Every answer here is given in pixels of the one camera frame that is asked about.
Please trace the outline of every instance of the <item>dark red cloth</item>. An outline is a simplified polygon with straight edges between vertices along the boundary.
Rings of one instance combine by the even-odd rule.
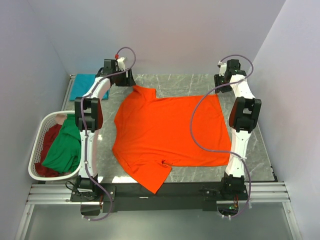
[[[58,136],[61,127],[62,125],[56,124],[50,127],[49,130],[44,135],[43,149],[40,156],[40,162],[37,162],[34,164],[36,172],[41,176],[44,176],[47,178],[59,176],[59,173],[57,171],[52,170],[51,168],[42,166],[42,163],[45,160],[52,143]]]

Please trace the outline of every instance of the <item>green cloth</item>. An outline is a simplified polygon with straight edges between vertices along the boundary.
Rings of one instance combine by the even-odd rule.
[[[81,137],[74,114],[68,114],[42,166],[59,173],[73,172],[81,159]]]

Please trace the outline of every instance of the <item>folded teal cloth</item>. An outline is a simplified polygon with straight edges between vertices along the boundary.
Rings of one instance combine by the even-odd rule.
[[[70,101],[74,101],[76,97],[85,95],[95,82],[95,74],[77,74],[70,93]],[[102,99],[109,98],[109,91],[105,93]]]

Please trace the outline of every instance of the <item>wall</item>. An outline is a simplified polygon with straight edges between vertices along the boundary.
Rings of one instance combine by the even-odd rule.
[[[67,73],[26,0],[0,2],[0,238],[13,239],[32,183],[41,119],[59,110]]]
[[[275,173],[284,180],[304,239],[319,239],[320,2],[287,0],[255,60],[250,86]]]
[[[228,54],[254,59],[285,0],[29,2],[69,74],[95,73],[123,46],[134,73],[197,74]]]

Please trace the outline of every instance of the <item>orange shirt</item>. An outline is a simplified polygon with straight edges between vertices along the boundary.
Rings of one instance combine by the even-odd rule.
[[[133,86],[115,116],[113,154],[123,169],[156,193],[171,166],[227,165],[229,154],[202,150],[190,135],[192,112],[202,96],[156,98],[154,88]],[[209,95],[193,119],[198,142],[208,149],[230,151],[231,143],[217,95]]]

